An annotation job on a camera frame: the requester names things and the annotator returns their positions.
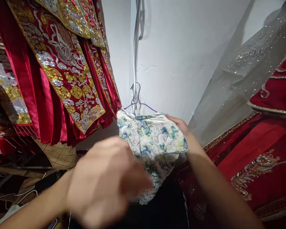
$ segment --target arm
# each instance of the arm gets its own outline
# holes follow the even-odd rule
[[[66,173],[65,175],[52,187],[6,219],[0,224],[0,229],[46,228],[66,210],[67,176],[70,176],[70,174]]]
[[[194,135],[188,132],[186,123],[169,115],[167,118],[175,122],[183,132],[189,148],[187,159],[221,225],[237,229],[264,228],[247,203],[225,180]]]
[[[43,229],[70,209],[85,228],[103,228],[124,215],[133,197],[152,187],[129,144],[111,137],[96,143],[74,169],[6,219],[0,229]]]

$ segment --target wire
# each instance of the wire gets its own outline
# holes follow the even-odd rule
[[[36,190],[32,190],[30,191],[28,194],[26,194],[24,197],[22,197],[22,199],[17,203],[17,205],[24,199],[26,198],[28,195],[30,195],[32,192],[36,192],[36,197],[38,196],[38,192]]]
[[[24,194],[27,194],[28,192],[30,192],[32,189],[34,189],[35,188],[35,185],[30,189],[30,190],[28,190],[28,191],[26,191],[25,193],[22,193],[22,194],[18,194],[18,195],[16,195],[15,193],[10,193],[10,194],[6,194],[6,195],[3,195],[3,196],[0,196],[0,199],[2,198],[2,197],[5,197],[5,196],[9,196],[9,195],[12,195],[12,196],[22,196],[22,195],[24,195]]]
[[[46,176],[47,173],[48,173],[48,172],[45,172],[45,173],[44,173],[44,176],[43,176],[41,179],[43,179],[43,178]],[[0,199],[1,199],[2,197],[9,196],[9,195],[22,196],[22,195],[26,194],[26,195],[17,203],[17,205],[18,205],[24,198],[26,198],[26,197],[27,197],[29,194],[31,194],[32,192],[36,192],[36,197],[38,196],[38,192],[37,192],[36,190],[32,190],[33,188],[35,188],[35,185],[34,185],[30,190],[26,191],[25,193],[18,194],[18,195],[16,195],[15,193],[10,193],[10,194],[6,194],[6,195],[3,195],[3,196],[0,196]],[[5,209],[6,209],[6,210],[9,210],[9,208],[7,208],[6,204],[7,204],[7,200],[5,201]]]
[[[70,227],[70,222],[71,222],[71,212],[72,212],[72,209],[70,209],[70,217],[69,217],[69,225],[68,225],[68,229]]]

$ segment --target person's left hand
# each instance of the person's left hand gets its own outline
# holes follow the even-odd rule
[[[131,199],[153,187],[129,144],[119,137],[96,143],[64,176],[61,180],[69,182],[66,208],[86,228],[103,228],[116,221]]]

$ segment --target wall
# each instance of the wall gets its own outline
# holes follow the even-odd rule
[[[189,123],[249,2],[144,0],[145,25],[139,41],[137,77],[142,86],[141,101]],[[261,28],[265,18],[280,4],[282,0],[251,3],[240,45]],[[133,39],[130,37],[131,1],[102,0],[102,7],[113,73],[122,105],[127,106],[130,103],[129,47]],[[142,106],[140,113],[154,112]],[[77,149],[88,149],[117,132],[114,123],[78,144]]]

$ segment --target blue and white floral garment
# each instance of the blue and white floral garment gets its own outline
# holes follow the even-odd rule
[[[122,108],[117,112],[117,123],[119,136],[128,141],[133,154],[152,176],[154,189],[136,200],[145,205],[175,167],[179,153],[188,151],[187,142],[177,125],[163,113],[134,116]]]

